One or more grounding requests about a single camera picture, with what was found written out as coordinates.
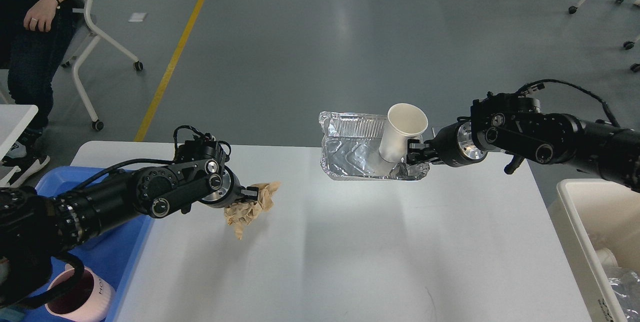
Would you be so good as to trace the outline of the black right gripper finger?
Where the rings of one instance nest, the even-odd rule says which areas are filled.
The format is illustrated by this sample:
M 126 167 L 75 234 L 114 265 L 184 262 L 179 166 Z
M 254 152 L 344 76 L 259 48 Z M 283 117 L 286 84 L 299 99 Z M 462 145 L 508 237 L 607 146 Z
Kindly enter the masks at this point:
M 438 152 L 432 146 L 432 140 L 407 140 L 407 165 L 418 165 L 423 163 L 434 164 L 438 161 Z

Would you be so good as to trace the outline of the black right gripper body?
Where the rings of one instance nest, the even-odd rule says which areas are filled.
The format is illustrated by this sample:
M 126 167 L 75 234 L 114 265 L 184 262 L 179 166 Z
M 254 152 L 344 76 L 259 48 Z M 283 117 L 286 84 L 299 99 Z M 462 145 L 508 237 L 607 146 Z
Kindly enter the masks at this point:
M 487 152 L 474 144 L 471 121 L 460 121 L 441 128 L 430 142 L 436 156 L 435 165 L 463 167 L 482 162 Z

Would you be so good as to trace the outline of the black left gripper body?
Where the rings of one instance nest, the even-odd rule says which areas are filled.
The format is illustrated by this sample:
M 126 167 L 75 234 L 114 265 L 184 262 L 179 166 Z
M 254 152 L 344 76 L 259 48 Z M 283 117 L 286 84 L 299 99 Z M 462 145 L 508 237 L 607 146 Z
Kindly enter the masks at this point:
M 242 202 L 245 198 L 242 194 L 243 186 L 239 184 L 238 177 L 229 167 L 224 167 L 221 178 L 220 188 L 202 199 L 204 205 L 211 208 L 226 208 L 231 204 Z

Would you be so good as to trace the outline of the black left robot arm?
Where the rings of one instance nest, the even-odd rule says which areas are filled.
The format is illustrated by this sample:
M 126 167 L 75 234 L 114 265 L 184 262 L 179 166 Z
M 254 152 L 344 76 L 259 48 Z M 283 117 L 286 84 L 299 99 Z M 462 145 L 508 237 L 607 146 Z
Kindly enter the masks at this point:
M 2 188 L 1 306 L 34 309 L 77 285 L 83 262 L 71 250 L 122 224 L 188 213 L 194 202 L 212 208 L 258 201 L 259 189 L 240 185 L 226 166 L 231 145 L 192 126 L 193 138 L 174 143 L 172 160 L 132 159 L 112 165 L 60 195 L 31 187 Z

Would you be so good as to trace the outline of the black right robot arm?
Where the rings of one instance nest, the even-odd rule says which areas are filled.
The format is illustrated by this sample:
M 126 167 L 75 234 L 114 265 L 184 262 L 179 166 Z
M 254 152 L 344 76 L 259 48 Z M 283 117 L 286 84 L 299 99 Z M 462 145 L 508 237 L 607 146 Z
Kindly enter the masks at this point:
M 458 117 L 433 139 L 409 139 L 407 165 L 462 167 L 481 162 L 489 152 L 503 152 L 512 156 L 504 168 L 508 175 L 525 160 L 566 164 L 638 192 L 639 133 L 622 128 L 608 104 L 582 87 L 578 90 L 601 103 L 606 120 L 589 122 L 570 114 L 544 114 L 532 94 L 551 82 L 542 79 L 514 93 L 489 92 L 475 99 L 469 116 Z

